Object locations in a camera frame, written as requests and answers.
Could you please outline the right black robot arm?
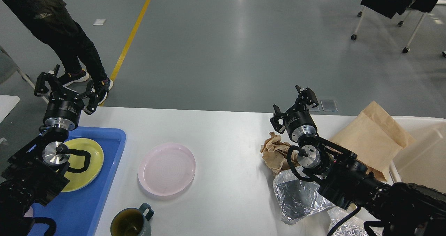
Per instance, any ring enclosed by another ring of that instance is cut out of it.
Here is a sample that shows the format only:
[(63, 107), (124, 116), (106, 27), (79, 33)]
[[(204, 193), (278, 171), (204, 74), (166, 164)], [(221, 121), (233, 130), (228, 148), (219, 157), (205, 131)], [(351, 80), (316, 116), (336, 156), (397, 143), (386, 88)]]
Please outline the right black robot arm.
[(317, 192), (341, 209), (356, 205), (330, 229), (329, 236), (361, 209), (377, 218), (363, 224), (369, 236), (375, 235), (373, 228), (383, 228), (384, 236), (445, 235), (444, 193), (415, 183), (389, 185), (366, 173), (366, 165), (354, 152), (319, 136), (308, 109), (319, 105), (316, 95), (308, 87), (295, 88), (295, 103), (285, 112), (273, 105), (270, 119), (276, 132), (287, 132), (295, 143), (286, 153), (291, 172), (300, 181), (317, 183)]

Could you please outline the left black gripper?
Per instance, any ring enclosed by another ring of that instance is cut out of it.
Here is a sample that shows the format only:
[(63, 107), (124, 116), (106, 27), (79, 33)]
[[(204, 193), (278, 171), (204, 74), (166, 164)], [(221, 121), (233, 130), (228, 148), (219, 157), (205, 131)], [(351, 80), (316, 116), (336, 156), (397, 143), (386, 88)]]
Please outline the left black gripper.
[[(82, 110), (87, 114), (93, 114), (99, 104), (99, 95), (94, 89), (94, 82), (87, 83), (85, 92), (78, 93), (69, 88), (62, 89), (57, 74), (60, 65), (57, 64), (52, 72), (42, 72), (37, 78), (34, 95), (49, 95), (49, 103), (43, 118), (43, 125), (50, 128), (62, 128), (74, 130), (78, 128)], [(88, 104), (84, 105), (84, 99), (88, 99)]]

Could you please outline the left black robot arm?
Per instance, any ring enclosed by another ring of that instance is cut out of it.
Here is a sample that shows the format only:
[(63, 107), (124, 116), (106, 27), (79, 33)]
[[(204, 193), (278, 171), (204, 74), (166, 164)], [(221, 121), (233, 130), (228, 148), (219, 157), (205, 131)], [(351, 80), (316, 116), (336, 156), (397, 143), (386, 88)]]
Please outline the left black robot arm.
[(93, 81), (85, 92), (78, 93), (64, 87), (57, 77), (60, 66), (42, 72), (37, 79), (34, 95), (48, 95), (49, 103), (43, 117), (40, 134), (12, 155), (2, 173), (1, 235), (27, 236), (32, 227), (48, 225), (45, 236), (53, 236), (56, 222), (47, 217), (26, 217), (32, 204), (46, 206), (69, 183), (67, 172), (85, 172), (91, 154), (85, 150), (70, 149), (65, 144), (69, 132), (78, 128), (81, 112), (92, 114), (98, 105)]

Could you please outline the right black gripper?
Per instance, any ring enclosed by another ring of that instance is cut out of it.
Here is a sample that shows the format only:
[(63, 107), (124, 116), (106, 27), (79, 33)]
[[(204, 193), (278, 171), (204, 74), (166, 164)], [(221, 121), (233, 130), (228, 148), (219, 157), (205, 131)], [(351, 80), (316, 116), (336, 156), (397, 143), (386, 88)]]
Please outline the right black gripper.
[(310, 109), (319, 106), (319, 102), (313, 90), (309, 87), (303, 88), (295, 85), (298, 96), (293, 105), (293, 113), (282, 112), (277, 105), (273, 105), (274, 113), (270, 122), (276, 132), (283, 134), (285, 130), (293, 142), (298, 142), (299, 138), (312, 134), (317, 134), (317, 127), (309, 114)]

